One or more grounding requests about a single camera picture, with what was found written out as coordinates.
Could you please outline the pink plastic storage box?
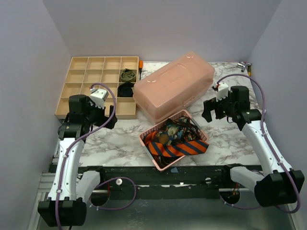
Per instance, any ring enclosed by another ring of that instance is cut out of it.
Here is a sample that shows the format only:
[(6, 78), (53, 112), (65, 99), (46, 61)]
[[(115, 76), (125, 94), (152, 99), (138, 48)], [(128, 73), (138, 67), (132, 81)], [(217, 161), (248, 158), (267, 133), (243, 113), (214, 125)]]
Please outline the pink plastic storage box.
[(133, 99), (153, 124), (187, 108), (213, 83), (215, 68), (188, 52), (134, 85)]

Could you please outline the orange navy striped tie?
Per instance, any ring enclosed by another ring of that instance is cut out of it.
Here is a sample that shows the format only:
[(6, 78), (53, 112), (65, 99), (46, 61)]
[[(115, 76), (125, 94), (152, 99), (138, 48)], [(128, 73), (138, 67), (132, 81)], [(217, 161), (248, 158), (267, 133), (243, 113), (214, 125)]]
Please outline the orange navy striped tie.
[(143, 142), (146, 148), (152, 155), (164, 156), (168, 158), (181, 157), (181, 156), (192, 156), (203, 154), (209, 147), (209, 144), (204, 140), (191, 140), (176, 145), (162, 144), (155, 141), (156, 131), (149, 133), (143, 138)]

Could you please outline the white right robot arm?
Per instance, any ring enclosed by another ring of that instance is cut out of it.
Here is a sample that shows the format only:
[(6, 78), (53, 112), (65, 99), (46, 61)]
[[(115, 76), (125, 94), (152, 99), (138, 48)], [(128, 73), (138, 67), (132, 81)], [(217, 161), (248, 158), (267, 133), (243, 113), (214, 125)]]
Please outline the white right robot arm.
[(216, 97), (203, 103), (202, 117), (212, 121), (229, 117), (247, 137), (255, 151), (262, 174), (253, 172), (241, 164), (224, 166), (221, 175), (223, 186), (243, 185), (252, 191), (262, 207), (279, 206), (298, 202), (298, 195), (305, 177), (287, 163), (274, 144), (258, 109), (250, 108), (249, 89), (246, 86), (214, 87)]

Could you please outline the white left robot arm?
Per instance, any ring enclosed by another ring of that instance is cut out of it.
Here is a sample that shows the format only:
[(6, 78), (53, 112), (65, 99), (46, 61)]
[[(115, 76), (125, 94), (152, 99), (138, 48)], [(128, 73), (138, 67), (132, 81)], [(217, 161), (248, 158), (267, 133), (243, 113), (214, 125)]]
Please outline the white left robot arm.
[(105, 115), (106, 90), (97, 90), (90, 96), (69, 97), (69, 112), (58, 128), (59, 159), (52, 187), (45, 201), (38, 204), (38, 213), (50, 227), (81, 226), (87, 214), (87, 201), (94, 189), (106, 185), (106, 177), (99, 170), (88, 170), (77, 179), (79, 161), (86, 138), (94, 132), (93, 126), (113, 129), (117, 118), (113, 105)]

